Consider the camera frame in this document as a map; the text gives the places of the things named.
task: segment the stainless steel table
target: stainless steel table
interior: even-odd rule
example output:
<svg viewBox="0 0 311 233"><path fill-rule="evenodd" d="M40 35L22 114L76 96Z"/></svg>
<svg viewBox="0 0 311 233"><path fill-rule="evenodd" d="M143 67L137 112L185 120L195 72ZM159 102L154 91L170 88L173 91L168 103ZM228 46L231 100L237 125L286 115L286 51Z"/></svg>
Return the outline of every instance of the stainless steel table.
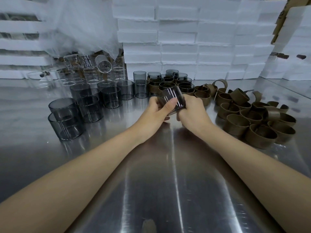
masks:
<svg viewBox="0 0 311 233"><path fill-rule="evenodd" d="M263 78L228 83L291 108L296 137L264 153L310 177L311 100ZM38 90L26 79L0 80L0 201L124 131L148 105L148 99L123 101L120 108L104 109L104 119L87 124L80 137L60 142L47 116L48 103L62 96L60 87ZM217 110L214 102L207 107L222 126ZM283 232L220 155L175 116L126 157L68 232L141 232L151 221L161 233Z"/></svg>

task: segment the left hand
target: left hand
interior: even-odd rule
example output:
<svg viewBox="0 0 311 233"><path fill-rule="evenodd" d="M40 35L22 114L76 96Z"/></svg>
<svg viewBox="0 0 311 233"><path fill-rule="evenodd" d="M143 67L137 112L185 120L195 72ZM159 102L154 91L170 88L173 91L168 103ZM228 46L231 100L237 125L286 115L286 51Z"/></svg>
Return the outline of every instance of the left hand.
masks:
<svg viewBox="0 0 311 233"><path fill-rule="evenodd" d="M167 115L175 108L176 104L177 98L172 98L161 108L157 97L150 98L148 107L137 122L130 127L138 135L140 144L152 137L164 121L169 120Z"/></svg>

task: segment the stacked foam boxes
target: stacked foam boxes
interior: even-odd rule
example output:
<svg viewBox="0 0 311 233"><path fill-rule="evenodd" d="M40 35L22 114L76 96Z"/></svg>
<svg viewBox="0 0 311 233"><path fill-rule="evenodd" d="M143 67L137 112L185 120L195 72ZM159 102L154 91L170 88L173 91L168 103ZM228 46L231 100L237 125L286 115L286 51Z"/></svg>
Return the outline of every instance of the stacked foam boxes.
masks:
<svg viewBox="0 0 311 233"><path fill-rule="evenodd" d="M264 78L311 80L311 6L290 8L274 43L274 52L288 55L271 56L261 74Z"/></svg>
<svg viewBox="0 0 311 233"><path fill-rule="evenodd" d="M51 64L42 51L38 32L46 29L35 17L43 3L30 0L0 0L0 78L25 78Z"/></svg>
<svg viewBox="0 0 311 233"><path fill-rule="evenodd" d="M286 0L113 0L127 74L257 78Z"/></svg>

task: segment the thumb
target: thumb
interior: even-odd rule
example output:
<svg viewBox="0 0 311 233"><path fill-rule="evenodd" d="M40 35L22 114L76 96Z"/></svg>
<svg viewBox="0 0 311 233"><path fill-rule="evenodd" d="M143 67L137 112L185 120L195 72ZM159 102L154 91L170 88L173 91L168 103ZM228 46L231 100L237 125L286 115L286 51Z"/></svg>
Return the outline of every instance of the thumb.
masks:
<svg viewBox="0 0 311 233"><path fill-rule="evenodd" d="M165 106L158 111L158 113L165 119L165 117L175 108L177 104L178 99L177 98L172 98L170 99Z"/></svg>

